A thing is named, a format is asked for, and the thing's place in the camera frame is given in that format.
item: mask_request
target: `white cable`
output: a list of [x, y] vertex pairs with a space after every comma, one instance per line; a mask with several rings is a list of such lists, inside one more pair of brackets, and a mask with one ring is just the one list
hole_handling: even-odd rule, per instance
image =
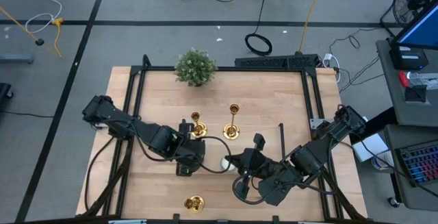
[[[49, 14], [49, 13], [42, 13], [42, 14], [38, 14], [38, 15], [36, 15], [36, 16], [30, 18], [30, 19], [26, 22], [26, 24], [25, 24], [25, 28], [26, 28], [26, 30], [27, 30], [29, 33], [34, 34], [34, 33], [37, 33], [37, 32], [41, 32], [41, 31], [44, 30], [48, 25], [50, 25], [50, 23], [52, 23], [52, 21], [54, 21], [54, 20], [60, 15], [61, 10], [62, 10], [62, 4], [61, 4], [59, 1], [57, 1], [57, 0], [51, 0], [51, 1], [56, 2], [58, 5], [60, 5], [60, 11], [56, 14], [56, 16], [54, 16], [54, 15], [52, 15], [52, 14]], [[38, 18], [38, 17], [40, 17], [40, 16], [46, 16], [46, 15], [50, 16], [50, 21], [47, 22], [46, 25], [44, 25], [43, 27], [41, 27], [40, 29], [38, 29], [38, 30], [36, 30], [36, 31], [34, 31], [34, 32], [29, 31], [29, 29], [27, 28], [27, 26], [29, 25], [29, 23], [30, 23], [32, 20], [34, 20], [35, 18]]]
[[[324, 56], [324, 59], [322, 60], [322, 65], [327, 68], [326, 64], [324, 63], [326, 60], [328, 60], [328, 63], [330, 64], [330, 60], [331, 59], [335, 59], [337, 67], [340, 69], [341, 65], [339, 64], [339, 60], [337, 60], [337, 58], [332, 55], [331, 53], [326, 53], [326, 55]], [[339, 81], [341, 81], [341, 73], [337, 73], [337, 79], [336, 82], [339, 83]]]

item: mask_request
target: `wooden table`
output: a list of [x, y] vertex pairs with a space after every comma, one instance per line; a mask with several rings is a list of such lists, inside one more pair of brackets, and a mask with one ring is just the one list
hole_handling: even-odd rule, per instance
[[[108, 84], [106, 95], [109, 95], [114, 105], [120, 109], [125, 100], [129, 72], [130, 67], [114, 67]], [[332, 118], [337, 104], [340, 103], [334, 71], [317, 69], [317, 73], [324, 113], [326, 118]], [[313, 110], [316, 110], [310, 77], [308, 82]], [[134, 99], [135, 97], [131, 99], [130, 113]], [[147, 71], [140, 116], [144, 122], [169, 125], [178, 130], [181, 119], [190, 122], [191, 113], [199, 112], [200, 121], [208, 127], [208, 135], [223, 138], [222, 129], [231, 122], [229, 106], [232, 103], [240, 106], [240, 111], [235, 116], [235, 123], [239, 125], [241, 131], [237, 140], [226, 140], [232, 154], [242, 153], [244, 148], [253, 147], [253, 137], [257, 132], [266, 139], [263, 154], [274, 160], [280, 160], [279, 123], [283, 123], [285, 128], [286, 153], [310, 140], [300, 73], [220, 71], [206, 86], [187, 87], [185, 83], [175, 82], [172, 71]], [[90, 159], [108, 139], [106, 129], [96, 133]], [[107, 184], [114, 145], [115, 142], [97, 158], [92, 168], [89, 203], [100, 195]], [[210, 139], [206, 140], [206, 145], [204, 165], [213, 170], [221, 170], [220, 159], [226, 155], [224, 146]], [[337, 146], [333, 150], [333, 160], [339, 187], [359, 213], [366, 216], [351, 149], [343, 145]], [[273, 215], [278, 215], [282, 221], [323, 221], [324, 219], [320, 195], [313, 190], [292, 188], [277, 207], [265, 203], [250, 206], [236, 199], [231, 191], [233, 180], [238, 176], [236, 171], [214, 175], [199, 169], [191, 177], [177, 177], [175, 166], [175, 161], [148, 160], [135, 142], [122, 217], [171, 219], [173, 214], [177, 213], [181, 215], [181, 219], [199, 220], [269, 221], [272, 220]], [[115, 209], [118, 187], [113, 194], [110, 213]], [[184, 201], [193, 195], [200, 195], [205, 200], [205, 209], [201, 213], [194, 214], [183, 207]], [[248, 200], [254, 201], [258, 198], [260, 198], [258, 192], [251, 189]], [[83, 212], [85, 208], [82, 190], [77, 213]], [[334, 208], [331, 208], [331, 216], [335, 216]]]

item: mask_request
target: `potted plant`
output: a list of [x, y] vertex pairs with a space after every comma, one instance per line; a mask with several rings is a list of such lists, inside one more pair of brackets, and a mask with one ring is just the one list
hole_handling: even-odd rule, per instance
[[177, 81], [198, 87], [210, 82], [217, 69], [216, 62], [209, 58], [206, 51], [192, 48], [179, 56], [175, 75], [178, 76]]

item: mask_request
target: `gold candlestick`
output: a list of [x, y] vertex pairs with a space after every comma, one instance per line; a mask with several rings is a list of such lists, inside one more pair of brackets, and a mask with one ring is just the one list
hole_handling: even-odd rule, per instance
[[239, 127], [234, 124], [234, 116], [239, 112], [239, 105], [231, 104], [230, 111], [233, 116], [231, 118], [231, 124], [225, 125], [224, 127], [224, 137], [229, 140], [235, 140], [240, 133]]
[[195, 138], [200, 138], [202, 136], [207, 135], [207, 126], [199, 121], [199, 113], [194, 112], [192, 115], [192, 120], [195, 122], [195, 126], [192, 132], [192, 136]]
[[204, 199], [199, 196], [193, 196], [185, 200], [184, 207], [193, 213], [199, 213], [203, 211]]

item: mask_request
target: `keyboard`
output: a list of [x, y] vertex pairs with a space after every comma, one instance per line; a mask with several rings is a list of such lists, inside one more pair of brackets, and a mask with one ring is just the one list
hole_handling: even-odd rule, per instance
[[315, 67], [318, 61], [317, 54], [285, 55], [273, 57], [236, 58], [234, 65], [237, 67], [273, 67], [289, 69], [302, 69], [303, 67]]
[[397, 149], [396, 153], [404, 172], [416, 183], [438, 182], [438, 140]]

